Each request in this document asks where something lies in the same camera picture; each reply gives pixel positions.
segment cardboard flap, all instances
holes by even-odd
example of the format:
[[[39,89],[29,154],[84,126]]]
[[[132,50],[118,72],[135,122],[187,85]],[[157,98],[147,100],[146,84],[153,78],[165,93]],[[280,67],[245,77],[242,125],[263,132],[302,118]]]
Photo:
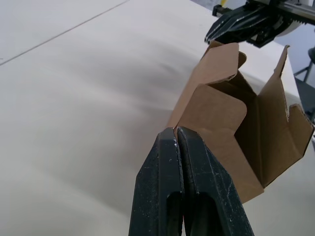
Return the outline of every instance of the cardboard flap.
[[[179,125],[234,135],[246,115],[244,102],[207,85],[199,85],[180,119]]]
[[[295,147],[302,157],[305,154],[310,138],[314,132],[314,126],[305,116],[301,106],[298,104],[290,106],[289,114],[290,133],[295,143]]]
[[[234,134],[246,115],[246,105],[207,85],[199,85],[178,123],[199,133],[210,151],[232,176],[244,203],[263,188]]]
[[[211,48],[216,48],[218,46],[222,46],[223,44],[217,41],[211,41],[209,44],[209,47],[207,48],[205,54],[202,56],[202,58],[207,54],[207,52],[211,49]],[[246,62],[246,55],[242,52],[239,52],[238,55],[238,68],[240,68],[245,62]]]
[[[290,118],[287,115],[281,82],[287,48],[284,48],[274,74],[258,96],[264,187],[302,158],[313,130],[297,105],[291,107]]]
[[[221,92],[224,92],[232,97],[235,97],[241,101],[243,101],[245,104],[248,104],[251,102],[255,97],[256,94],[250,93],[246,90],[240,89],[239,87],[235,86],[234,84],[231,84],[227,81],[223,81],[221,83],[211,84],[209,85]]]
[[[192,72],[200,84],[217,83],[233,78],[238,69],[239,45],[225,44],[210,48]]]
[[[199,84],[230,80],[237,74],[238,49],[237,43],[230,43],[208,50],[193,70],[184,91],[177,101],[167,127],[175,127],[178,124],[186,105]]]
[[[256,96],[256,93],[240,72],[238,72],[237,75],[229,81],[229,83]]]
[[[258,99],[247,103],[247,114],[235,133],[235,138],[241,147],[252,170],[262,183],[262,161],[260,150],[260,122]]]

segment cardboard box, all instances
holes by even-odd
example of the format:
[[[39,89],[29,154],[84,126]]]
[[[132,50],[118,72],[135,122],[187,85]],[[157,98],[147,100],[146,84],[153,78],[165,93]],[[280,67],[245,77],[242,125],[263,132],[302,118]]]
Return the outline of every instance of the cardboard box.
[[[301,159],[313,133],[298,104],[287,111],[281,82],[287,48],[256,95],[238,71],[246,61],[239,45],[211,43],[168,122],[200,134],[231,174],[243,203]]]

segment black stool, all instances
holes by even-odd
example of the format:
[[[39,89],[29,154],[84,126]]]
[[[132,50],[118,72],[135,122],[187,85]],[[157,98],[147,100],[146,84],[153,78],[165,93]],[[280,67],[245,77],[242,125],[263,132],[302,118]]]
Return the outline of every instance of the black stool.
[[[309,78],[309,75],[310,75],[310,72],[311,72],[313,64],[315,64],[315,47],[309,49],[308,53],[309,53],[309,57],[311,59],[309,66],[305,67],[302,70],[299,70],[298,72],[296,72],[294,74],[294,77],[296,77],[297,75],[299,75],[299,74],[303,73],[304,71],[306,71],[306,74],[305,74],[305,77],[304,77],[304,80],[303,80],[303,82],[305,82],[305,83],[306,83],[307,79]]]
[[[296,79],[297,90],[299,91],[302,107],[310,121],[314,123],[315,119],[315,88],[307,83]]]

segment table surface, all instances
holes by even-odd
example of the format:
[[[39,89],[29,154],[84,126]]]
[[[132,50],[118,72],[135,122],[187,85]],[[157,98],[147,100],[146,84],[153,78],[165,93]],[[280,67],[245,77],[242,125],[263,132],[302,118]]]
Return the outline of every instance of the table surface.
[[[127,235],[135,176],[215,18],[189,0],[42,2],[0,21],[1,235]],[[282,49],[240,45],[256,90]],[[289,61],[283,85],[299,102]],[[311,235],[314,167],[309,147],[244,204],[255,235]]]

